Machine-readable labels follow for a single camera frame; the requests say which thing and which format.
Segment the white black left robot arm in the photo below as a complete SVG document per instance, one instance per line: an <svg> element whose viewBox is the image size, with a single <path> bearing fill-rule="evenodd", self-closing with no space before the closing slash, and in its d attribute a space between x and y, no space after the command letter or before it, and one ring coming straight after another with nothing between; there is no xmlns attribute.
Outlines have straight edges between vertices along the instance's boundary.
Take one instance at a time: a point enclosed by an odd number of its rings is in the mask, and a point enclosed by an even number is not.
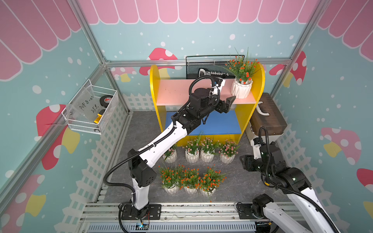
<svg viewBox="0 0 373 233"><path fill-rule="evenodd" d="M121 208L130 206L137 218L146 214L149 208L149 187L156 178L153 166L175 143L192 133L201 124L205 124L210 113L230 111L236 98L229 97L225 101L220 99L224 85L225 79L208 75L192 81L188 89L188 101L171 116L172 122L164 132L145 147L130 150L126 159L105 174L105 185L126 187L131 190L131 202L122 204ZM129 166L132 185L108 181L109 176L124 164Z"/></svg>

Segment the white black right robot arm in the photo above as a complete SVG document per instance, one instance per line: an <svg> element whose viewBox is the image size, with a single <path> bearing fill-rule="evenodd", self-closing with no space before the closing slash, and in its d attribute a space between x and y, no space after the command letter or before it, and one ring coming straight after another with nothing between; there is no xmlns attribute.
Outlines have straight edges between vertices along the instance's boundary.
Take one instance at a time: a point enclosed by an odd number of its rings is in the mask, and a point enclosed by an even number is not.
<svg viewBox="0 0 373 233"><path fill-rule="evenodd" d="M259 155L240 157L243 169L259 172L262 182L269 188L281 190L298 208L312 233L338 233L340 230L320 204L305 174L298 168L288 167L281 150L269 140L265 127L260 127L254 140ZM267 194L253 199L251 214L257 219L267 218L287 233L307 233L308 229L286 214Z"/></svg>

